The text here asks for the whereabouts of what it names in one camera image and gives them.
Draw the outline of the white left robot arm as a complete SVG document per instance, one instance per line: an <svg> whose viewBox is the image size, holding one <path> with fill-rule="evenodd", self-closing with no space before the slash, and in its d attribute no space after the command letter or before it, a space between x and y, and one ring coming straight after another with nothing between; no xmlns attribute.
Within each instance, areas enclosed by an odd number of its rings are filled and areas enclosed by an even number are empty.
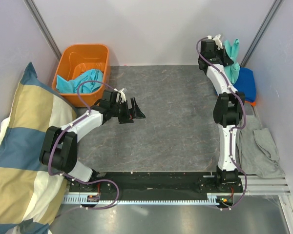
<svg viewBox="0 0 293 234"><path fill-rule="evenodd" d="M76 120L62 127L49 127L40 153L40 162L47 166L48 173L76 180L87 192L94 191L98 173L78 160L78 143L113 117L120 124L126 124L146 116L134 97L126 99L124 89L105 90L103 97Z"/></svg>

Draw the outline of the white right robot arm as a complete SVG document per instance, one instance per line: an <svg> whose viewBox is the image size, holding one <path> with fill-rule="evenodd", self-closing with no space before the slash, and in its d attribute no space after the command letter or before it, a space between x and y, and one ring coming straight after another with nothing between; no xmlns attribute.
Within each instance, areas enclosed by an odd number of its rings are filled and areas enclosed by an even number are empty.
<svg viewBox="0 0 293 234"><path fill-rule="evenodd" d="M214 179L215 189L220 192L243 192L236 163L236 134L245 116L245 94L237 91L225 74L225 67L233 61L224 48L220 35L207 36L197 42L199 69L212 82L217 94L213 119L220 136L220 156Z"/></svg>

